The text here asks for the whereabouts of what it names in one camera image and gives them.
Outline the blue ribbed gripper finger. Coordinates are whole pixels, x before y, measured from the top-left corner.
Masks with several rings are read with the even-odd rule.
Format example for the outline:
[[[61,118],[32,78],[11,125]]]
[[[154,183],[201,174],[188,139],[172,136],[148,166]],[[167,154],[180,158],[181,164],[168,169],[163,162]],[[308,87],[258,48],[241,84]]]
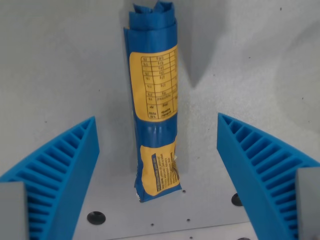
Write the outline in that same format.
[[[26,187],[31,240],[73,238],[100,153],[95,117],[55,137],[0,177]]]
[[[297,240],[296,172],[319,162],[223,113],[216,147],[258,239]]]

